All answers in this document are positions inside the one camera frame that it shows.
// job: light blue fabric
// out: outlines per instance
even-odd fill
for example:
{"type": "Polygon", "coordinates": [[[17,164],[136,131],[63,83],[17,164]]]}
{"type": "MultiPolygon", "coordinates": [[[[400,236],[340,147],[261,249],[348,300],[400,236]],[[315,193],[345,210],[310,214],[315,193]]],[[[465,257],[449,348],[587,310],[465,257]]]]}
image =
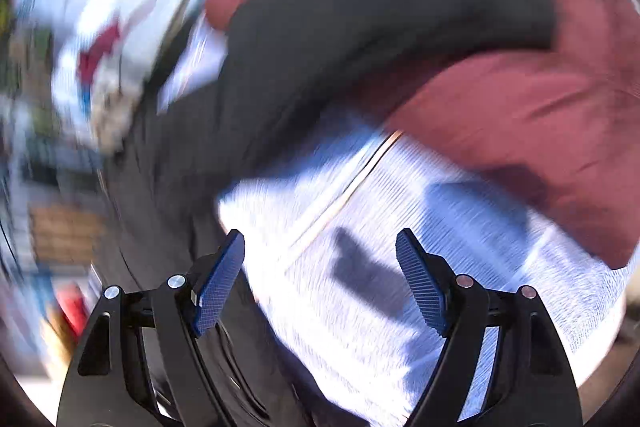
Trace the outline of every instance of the light blue fabric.
{"type": "MultiPolygon", "coordinates": [[[[332,110],[263,177],[230,191],[220,217],[244,233],[258,303],[327,398],[372,425],[399,426],[443,344],[396,262],[399,230],[410,227],[427,251],[488,288],[533,285],[573,352],[622,294],[638,252],[610,271],[540,214],[405,137],[313,232],[385,139],[332,110]]],[[[464,415],[482,404],[496,333],[487,334],[464,415]]]]}

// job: blue gripper pad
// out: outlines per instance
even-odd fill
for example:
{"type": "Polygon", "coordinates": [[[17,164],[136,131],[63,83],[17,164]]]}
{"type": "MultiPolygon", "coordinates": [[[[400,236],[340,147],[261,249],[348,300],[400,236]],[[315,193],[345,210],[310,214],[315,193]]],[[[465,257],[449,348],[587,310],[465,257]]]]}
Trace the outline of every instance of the blue gripper pad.
{"type": "Polygon", "coordinates": [[[423,256],[428,254],[415,235],[404,229],[396,237],[396,259],[427,326],[444,336],[447,330],[446,298],[427,270],[423,256]]]}
{"type": "Polygon", "coordinates": [[[209,273],[209,279],[197,293],[192,291],[191,301],[196,306],[193,330],[199,337],[216,325],[231,287],[244,263],[244,237],[236,232],[220,254],[209,273]]]}

